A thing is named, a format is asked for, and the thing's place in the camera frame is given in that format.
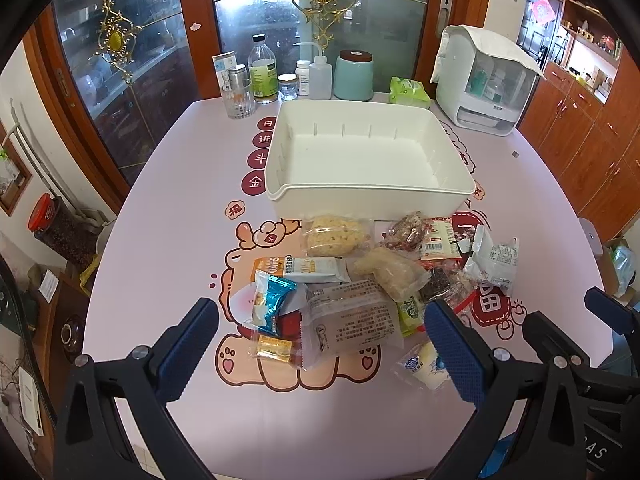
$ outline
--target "green tissue package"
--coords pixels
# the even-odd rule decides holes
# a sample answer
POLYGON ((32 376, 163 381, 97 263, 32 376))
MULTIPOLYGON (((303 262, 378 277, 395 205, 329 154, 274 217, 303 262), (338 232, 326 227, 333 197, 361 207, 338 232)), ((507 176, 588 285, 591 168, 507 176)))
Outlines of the green tissue package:
POLYGON ((389 102, 394 105, 417 106, 429 109, 431 99, 420 81, 392 77, 389 87, 389 102))

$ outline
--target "light blue ceramic jar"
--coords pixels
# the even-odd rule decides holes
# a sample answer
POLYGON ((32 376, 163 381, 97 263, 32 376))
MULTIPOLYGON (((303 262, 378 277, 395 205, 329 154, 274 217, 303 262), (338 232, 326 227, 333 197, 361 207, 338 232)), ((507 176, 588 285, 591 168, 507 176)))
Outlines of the light blue ceramic jar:
POLYGON ((373 56, 363 50, 341 50, 335 62, 334 95, 345 101, 373 99, 373 56))

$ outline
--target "white box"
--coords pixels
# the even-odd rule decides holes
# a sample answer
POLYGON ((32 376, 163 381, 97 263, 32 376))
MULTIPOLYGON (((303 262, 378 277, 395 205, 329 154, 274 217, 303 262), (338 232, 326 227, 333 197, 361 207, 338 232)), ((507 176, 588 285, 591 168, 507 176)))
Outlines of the white box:
POLYGON ((423 108, 287 101, 265 168, 281 218, 320 214, 396 220, 451 216, 476 188, 458 150, 423 108))

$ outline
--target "glass cabinet door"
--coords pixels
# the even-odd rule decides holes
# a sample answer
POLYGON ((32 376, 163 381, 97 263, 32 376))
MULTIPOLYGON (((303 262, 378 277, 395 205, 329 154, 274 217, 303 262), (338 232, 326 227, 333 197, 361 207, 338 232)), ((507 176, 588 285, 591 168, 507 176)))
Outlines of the glass cabinet door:
POLYGON ((98 52, 118 40, 99 38, 104 0, 54 0, 63 51, 86 111, 108 152, 132 185, 153 150, 178 117, 200 98, 182 20, 180 0, 111 0, 130 20, 134 46, 124 70, 98 52))
MULTIPOLYGON (((296 2, 310 5, 309 0, 296 2)), ((389 92, 392 76, 414 75, 425 13, 425 4, 408 0, 358 0, 329 30, 329 63, 335 66, 341 50, 368 51, 374 59, 374 90, 389 92)), ((293 72, 298 59, 313 60, 315 49, 293 44, 312 41, 318 28, 291 0, 223 0, 216 2, 216 15, 222 52, 234 50, 238 63, 246 63, 252 35, 259 32, 276 54, 278 73, 293 72)))

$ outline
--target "pink tablecloth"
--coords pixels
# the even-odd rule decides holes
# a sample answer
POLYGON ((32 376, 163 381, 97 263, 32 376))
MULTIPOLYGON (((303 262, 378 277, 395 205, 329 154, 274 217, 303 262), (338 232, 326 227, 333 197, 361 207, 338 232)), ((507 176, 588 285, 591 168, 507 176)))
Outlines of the pink tablecloth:
MULTIPOLYGON (((153 344, 199 297, 213 298, 220 329, 182 398, 168 407, 211 471, 246 480, 372 479, 434 466, 473 408, 450 382, 434 393, 398 380, 390 368, 401 350, 370 348, 311 372, 247 355, 239 323, 253 261, 300 250, 298 223, 276 218, 264 194, 277 113, 276 103, 232 121, 221 100, 208 100, 169 130, 107 245, 84 349, 96 360, 122 358, 153 344)), ((496 242, 520 238, 516 299, 483 291, 474 326, 492 348, 535 360, 519 324, 541 310, 599 364, 611 352, 610 330, 582 298, 602 284, 553 176, 516 131, 495 137, 445 128, 478 183, 456 221, 487 225, 496 242)), ((143 444, 121 411, 132 442, 143 444)), ((514 415, 507 429, 516 423, 514 415)))

